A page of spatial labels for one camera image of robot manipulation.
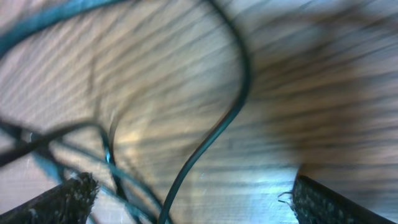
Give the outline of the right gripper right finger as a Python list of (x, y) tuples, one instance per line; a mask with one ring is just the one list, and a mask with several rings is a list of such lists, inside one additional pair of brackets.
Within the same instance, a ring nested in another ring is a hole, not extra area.
[(395, 224), (306, 175), (297, 175), (287, 204), (299, 224)]

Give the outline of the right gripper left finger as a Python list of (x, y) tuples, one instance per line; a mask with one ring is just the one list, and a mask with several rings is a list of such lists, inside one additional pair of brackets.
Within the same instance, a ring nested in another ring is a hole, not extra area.
[(1, 224), (85, 224), (98, 192), (98, 181), (84, 172), (1, 214)]

